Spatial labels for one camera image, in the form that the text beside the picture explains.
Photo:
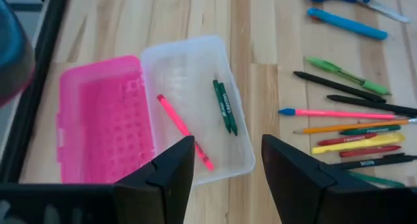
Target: pink pen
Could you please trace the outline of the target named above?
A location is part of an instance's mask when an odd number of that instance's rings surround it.
[[[343,111],[322,111],[322,110],[309,110],[309,109],[281,109],[278,113],[287,116],[311,116],[311,117],[351,117],[360,119],[395,119],[395,115],[391,114],[374,114],[374,113],[351,113]]]
[[[188,130],[187,125],[185,125],[181,117],[177,114],[177,112],[172,107],[172,105],[168,102],[165,96],[163,96],[162,94],[159,94],[157,96],[157,99],[159,100],[159,102],[161,103],[165,111],[168,113],[169,117],[171,117],[172,121],[180,130],[180,132],[184,136],[191,135],[191,132]],[[198,145],[197,142],[195,142],[195,150],[197,151],[197,154],[201,158],[201,160],[203,160],[203,163],[206,165],[207,169],[209,169],[209,171],[213,171],[214,170],[213,163],[210,161],[209,157],[204,153],[203,149],[201,149],[200,145]]]

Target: pink object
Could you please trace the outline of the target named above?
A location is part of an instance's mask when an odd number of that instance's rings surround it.
[[[154,158],[136,57],[66,71],[59,97],[57,153],[63,183],[114,183]]]
[[[311,117],[352,117],[361,119],[395,119],[395,115],[373,114],[373,113],[350,113],[342,111],[322,111],[309,109],[295,109],[295,115],[305,115]]]
[[[185,125],[181,117],[177,114],[177,112],[175,111],[173,106],[168,102],[168,100],[162,94],[159,94],[157,96],[157,99],[159,100],[169,117],[172,119],[174,124],[180,130],[180,132],[185,136],[191,135],[191,132],[188,130],[187,125]],[[198,143],[195,143],[195,150],[198,156],[201,158],[201,160],[203,160],[203,163],[206,165],[207,169],[209,169],[210,171],[214,170],[213,163],[210,161],[209,157],[204,153],[203,149],[200,147],[200,145],[198,145]]]

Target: green pen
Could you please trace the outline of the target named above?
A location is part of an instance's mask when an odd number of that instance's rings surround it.
[[[345,79],[348,79],[349,81],[352,81],[356,84],[359,84],[362,88],[373,91],[377,94],[387,94],[391,95],[390,91],[379,84],[373,83],[370,80],[366,80],[363,78],[360,78],[356,75],[353,75],[349,72],[344,71],[342,68],[338,67],[335,64],[332,64],[328,61],[322,60],[320,58],[316,57],[305,57],[305,59],[310,62],[312,65],[321,68],[322,70],[326,72],[333,72],[341,77],[344,77]]]
[[[226,107],[223,101],[222,92],[220,91],[219,82],[217,80],[213,81],[214,92],[216,92],[217,101],[219,102],[220,111],[222,112],[224,124],[229,133],[231,133],[231,125],[229,120],[229,115],[226,112]]]
[[[219,88],[223,96],[224,104],[226,106],[227,116],[229,117],[230,125],[232,127],[233,133],[235,133],[235,135],[237,136],[237,125],[236,125],[235,118],[232,113],[232,107],[230,106],[229,97],[227,97],[226,88],[224,87],[223,83],[219,84]]]
[[[393,180],[388,180],[385,178],[378,178],[378,177],[374,177],[374,176],[368,176],[368,175],[363,175],[360,173],[355,173],[355,172],[348,172],[351,176],[358,178],[360,180],[366,181],[366,182],[374,182],[377,184],[382,184],[385,186],[389,186],[392,188],[405,188],[405,185],[400,183],[400,182],[396,182]]]
[[[370,128],[360,128],[360,129],[353,129],[353,130],[343,130],[340,132],[340,135],[361,135],[367,133],[384,133],[384,132],[391,132],[400,130],[401,126],[399,125],[392,125],[392,126],[378,126],[378,127],[370,127]]]

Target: red marker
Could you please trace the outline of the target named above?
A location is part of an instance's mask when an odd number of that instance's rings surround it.
[[[377,133],[367,133],[364,135],[354,135],[354,136],[347,136],[347,137],[340,137],[340,138],[336,138],[336,139],[327,139],[327,140],[323,140],[318,142],[317,144],[319,146],[327,146],[327,145],[334,145],[334,144],[339,144],[339,143],[348,143],[348,142],[353,142],[353,141],[359,141],[359,140],[363,140],[363,139],[370,139],[372,137],[377,136]]]
[[[382,146],[382,147],[375,147],[375,148],[365,148],[365,149],[358,149],[358,150],[351,150],[346,152],[339,152],[339,156],[341,158],[351,157],[351,156],[361,156],[366,154],[372,153],[380,153],[380,152],[392,152],[395,150],[400,149],[401,146]]]

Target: pen clip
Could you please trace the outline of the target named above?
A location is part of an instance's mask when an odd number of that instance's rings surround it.
[[[383,156],[384,158],[393,158],[393,157],[397,157],[397,156],[405,156],[405,153],[395,153],[395,154],[390,154],[390,155],[385,155]]]

